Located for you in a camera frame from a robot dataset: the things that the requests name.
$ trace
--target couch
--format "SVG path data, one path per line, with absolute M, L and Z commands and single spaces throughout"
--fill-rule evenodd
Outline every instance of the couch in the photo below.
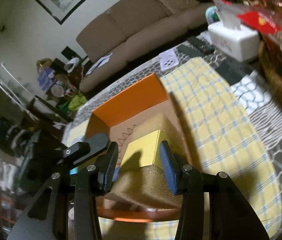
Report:
M 213 5 L 197 0 L 161 1 L 167 6 L 159 0 L 121 0 L 81 31 L 76 40 L 92 63 L 111 53 L 107 63 L 82 79 L 83 93 L 128 63 L 205 24 L 205 11 Z

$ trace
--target clothes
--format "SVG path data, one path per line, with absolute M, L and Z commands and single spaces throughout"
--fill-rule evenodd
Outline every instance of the clothes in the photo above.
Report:
M 78 110 L 87 102 L 86 97 L 83 94 L 76 95 L 68 105 L 68 108 L 72 111 Z

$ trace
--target paper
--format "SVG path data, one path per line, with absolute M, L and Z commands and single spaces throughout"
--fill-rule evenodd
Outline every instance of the paper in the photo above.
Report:
M 94 63 L 92 65 L 92 67 L 88 70 L 88 72 L 86 73 L 86 75 L 91 74 L 95 69 L 101 67 L 102 65 L 104 65 L 105 63 L 107 63 L 110 60 L 110 56 L 112 55 L 112 53 L 110 53 L 107 56 L 104 56 L 102 58 L 100 58 L 96 63 Z
M 161 71 L 165 71 L 179 65 L 179 60 L 173 49 L 168 49 L 167 51 L 160 53 L 159 59 Z
M 223 23 L 223 26 L 230 30 L 240 30 L 241 29 L 241 20 L 236 17 L 236 8 L 229 7 L 230 2 L 224 0 L 213 0 L 217 10 L 217 15 L 220 21 Z
M 210 36 L 209 31 L 204 31 L 204 32 L 200 33 L 200 35 L 197 36 L 197 38 L 204 39 L 208 43 L 212 44 L 212 40 L 211 40 L 211 36 Z

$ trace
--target remote control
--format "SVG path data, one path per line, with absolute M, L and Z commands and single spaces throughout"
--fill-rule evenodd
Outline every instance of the remote control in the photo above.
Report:
M 188 55 L 191 58 L 194 57 L 204 57 L 204 53 L 199 51 L 198 49 L 190 48 L 188 46 L 185 46 L 181 44 L 180 46 L 177 47 L 177 50 L 185 55 Z
M 196 49 L 198 49 L 199 51 L 204 53 L 204 55 L 209 55 L 209 54 L 212 54 L 214 52 L 214 46 L 213 45 L 211 45 L 211 44 L 209 44 L 205 41 L 202 41 L 195 36 L 191 36 L 187 40 L 192 46 L 194 46 Z

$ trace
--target screw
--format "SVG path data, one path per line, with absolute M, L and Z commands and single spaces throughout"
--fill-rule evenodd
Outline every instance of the screw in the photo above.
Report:
M 56 173 L 52 174 L 51 178 L 52 178 L 52 179 L 58 179 L 58 178 L 60 178 L 60 173 L 56 172 Z
M 190 171 L 190 170 L 192 170 L 192 166 L 190 164 L 186 164 L 186 165 L 183 165 L 183 169 L 185 171 Z
M 221 172 L 219 173 L 219 176 L 220 176 L 222 179 L 225 179 L 225 178 L 228 177 L 228 174 L 226 174 L 224 171 L 221 171 Z
M 94 171 L 96 169 L 96 166 L 95 165 L 89 165 L 88 167 L 87 167 L 87 170 L 88 171 Z

